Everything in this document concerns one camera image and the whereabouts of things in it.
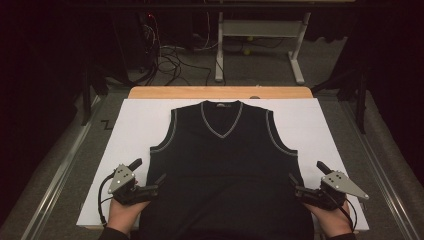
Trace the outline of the grey metal floor rail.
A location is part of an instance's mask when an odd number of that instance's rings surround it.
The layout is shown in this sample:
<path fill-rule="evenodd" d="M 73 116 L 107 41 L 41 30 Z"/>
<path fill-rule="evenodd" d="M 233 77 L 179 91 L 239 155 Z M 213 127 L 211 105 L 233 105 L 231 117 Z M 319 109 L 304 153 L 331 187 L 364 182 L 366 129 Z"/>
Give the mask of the grey metal floor rail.
<path fill-rule="evenodd" d="M 371 175 L 376 181 L 380 192 L 384 198 L 385 204 L 391 212 L 402 236 L 405 240 L 424 240 L 418 234 L 418 228 L 413 224 L 410 216 L 408 215 L 405 205 L 402 202 L 400 195 L 396 192 L 389 177 L 385 173 L 379 158 L 372 149 L 370 142 L 365 133 L 362 133 L 356 123 L 355 115 L 350 105 L 347 102 L 341 102 L 341 108 L 347 116 L 349 123 L 352 125 L 355 134 L 359 138 L 362 149 L 365 152 L 368 167 Z"/>
<path fill-rule="evenodd" d="M 97 95 L 89 99 L 90 113 L 85 118 L 83 99 L 77 98 L 77 114 L 35 170 L 24 197 L 28 203 L 36 204 L 36 208 L 30 210 L 32 217 L 20 240 L 37 240 L 41 235 L 91 128 L 91 117 L 97 113 L 101 101 Z"/>

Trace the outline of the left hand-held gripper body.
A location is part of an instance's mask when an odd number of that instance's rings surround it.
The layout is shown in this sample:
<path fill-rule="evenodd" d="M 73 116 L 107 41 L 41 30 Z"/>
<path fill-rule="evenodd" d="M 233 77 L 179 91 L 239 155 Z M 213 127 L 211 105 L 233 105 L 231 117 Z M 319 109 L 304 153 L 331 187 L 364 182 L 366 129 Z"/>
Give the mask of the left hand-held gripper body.
<path fill-rule="evenodd" d="M 141 187 L 137 185 L 133 171 L 120 164 L 115 170 L 108 193 L 122 205 L 134 205 L 156 198 L 159 193 L 159 186 Z"/>

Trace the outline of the black metal stand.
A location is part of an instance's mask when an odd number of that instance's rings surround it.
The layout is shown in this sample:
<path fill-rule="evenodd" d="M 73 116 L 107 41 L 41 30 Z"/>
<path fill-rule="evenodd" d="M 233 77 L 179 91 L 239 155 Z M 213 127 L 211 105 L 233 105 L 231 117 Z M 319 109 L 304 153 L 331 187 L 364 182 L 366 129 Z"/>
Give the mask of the black metal stand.
<path fill-rule="evenodd" d="M 311 88 L 313 94 L 324 89 L 338 89 L 336 96 L 339 101 L 355 99 L 355 123 L 362 134 L 365 134 L 367 73 L 367 68 L 354 67 Z"/>
<path fill-rule="evenodd" d="M 96 64 L 87 65 L 82 73 L 83 126 L 88 124 L 92 115 L 91 90 L 100 96 L 108 94 L 105 74 L 102 68 Z"/>

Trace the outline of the white metal stand frame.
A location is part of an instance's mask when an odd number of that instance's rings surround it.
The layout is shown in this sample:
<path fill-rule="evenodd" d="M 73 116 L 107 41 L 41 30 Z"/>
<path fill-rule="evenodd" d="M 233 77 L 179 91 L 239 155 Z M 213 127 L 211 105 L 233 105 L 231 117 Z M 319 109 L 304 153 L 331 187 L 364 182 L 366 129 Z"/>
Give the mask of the white metal stand frame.
<path fill-rule="evenodd" d="M 271 21 L 271 20 L 225 20 L 222 12 L 218 17 L 218 38 L 215 63 L 215 80 L 224 80 L 224 37 L 271 37 L 295 38 L 296 46 L 287 53 L 291 69 L 298 85 L 305 83 L 299 62 L 298 54 L 308 28 L 311 13 L 303 15 L 299 21 Z"/>

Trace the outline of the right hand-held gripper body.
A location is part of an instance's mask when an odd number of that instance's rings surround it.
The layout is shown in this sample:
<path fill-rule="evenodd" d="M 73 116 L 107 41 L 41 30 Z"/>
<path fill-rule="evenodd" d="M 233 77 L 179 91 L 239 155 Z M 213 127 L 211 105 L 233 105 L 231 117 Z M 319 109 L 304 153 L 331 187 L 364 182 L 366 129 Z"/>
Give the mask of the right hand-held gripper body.
<path fill-rule="evenodd" d="M 301 202 L 328 211 L 342 207 L 346 195 L 369 199 L 365 191 L 340 171 L 332 171 L 323 176 L 317 189 L 306 188 L 294 181 L 294 190 L 295 196 Z"/>

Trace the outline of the white board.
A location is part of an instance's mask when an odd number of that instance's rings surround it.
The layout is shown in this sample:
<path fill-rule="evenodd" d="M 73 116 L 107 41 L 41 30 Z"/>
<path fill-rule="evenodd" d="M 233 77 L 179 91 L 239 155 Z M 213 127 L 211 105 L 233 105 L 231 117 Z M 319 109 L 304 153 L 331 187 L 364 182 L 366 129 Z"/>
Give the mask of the white board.
<path fill-rule="evenodd" d="M 171 111 L 198 102 L 197 99 L 126 99 L 123 102 L 76 222 L 78 226 L 93 230 L 102 228 L 97 197 L 106 198 L 108 193 L 98 189 L 118 165 L 128 165 L 140 158 L 142 165 L 135 170 L 135 176 L 141 185 L 145 184 L 149 148 L 165 138 Z M 299 152 L 299 168 L 306 187 L 319 186 L 323 173 L 316 167 L 318 161 L 332 170 L 346 171 L 317 99 L 246 99 L 244 102 L 274 112 L 281 140 Z"/>

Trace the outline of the person's left hand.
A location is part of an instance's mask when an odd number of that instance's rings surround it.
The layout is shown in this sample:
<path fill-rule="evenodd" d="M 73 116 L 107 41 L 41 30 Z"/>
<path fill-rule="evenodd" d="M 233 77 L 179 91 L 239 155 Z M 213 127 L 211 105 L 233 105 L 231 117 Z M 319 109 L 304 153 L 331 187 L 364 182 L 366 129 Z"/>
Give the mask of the person's left hand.
<path fill-rule="evenodd" d="M 134 205 L 122 205 L 112 199 L 109 208 L 107 227 L 128 235 L 140 213 L 150 204 L 149 201 Z"/>

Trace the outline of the person's right hand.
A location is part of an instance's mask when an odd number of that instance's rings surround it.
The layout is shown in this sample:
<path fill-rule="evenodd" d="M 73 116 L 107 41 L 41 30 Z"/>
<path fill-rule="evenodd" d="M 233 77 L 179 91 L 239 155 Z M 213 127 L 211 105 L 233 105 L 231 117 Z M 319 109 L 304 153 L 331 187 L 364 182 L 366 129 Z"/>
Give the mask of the person's right hand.
<path fill-rule="evenodd" d="M 304 206 L 317 218 L 324 234 L 333 238 L 352 232 L 349 218 L 341 210 L 327 211 L 304 203 Z"/>

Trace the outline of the black knit vest grey trim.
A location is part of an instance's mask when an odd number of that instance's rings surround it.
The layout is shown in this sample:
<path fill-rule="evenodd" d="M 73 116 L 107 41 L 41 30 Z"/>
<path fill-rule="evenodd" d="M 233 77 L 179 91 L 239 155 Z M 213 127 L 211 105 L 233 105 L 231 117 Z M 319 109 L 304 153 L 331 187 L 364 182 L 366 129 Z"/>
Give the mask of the black knit vest grey trim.
<path fill-rule="evenodd" d="M 148 183 L 164 181 L 141 213 L 142 240 L 313 240 L 311 213 L 295 198 L 298 153 L 270 110 L 243 102 L 172 110 L 150 150 Z"/>

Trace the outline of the wooden table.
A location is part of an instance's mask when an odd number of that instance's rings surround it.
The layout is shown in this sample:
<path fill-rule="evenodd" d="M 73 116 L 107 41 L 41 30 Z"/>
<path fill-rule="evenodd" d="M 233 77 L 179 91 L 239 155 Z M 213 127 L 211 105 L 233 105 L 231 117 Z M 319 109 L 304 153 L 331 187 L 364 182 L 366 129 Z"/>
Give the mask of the wooden table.
<path fill-rule="evenodd" d="M 307 87 L 297 86 L 139 86 L 129 99 L 309 99 Z"/>

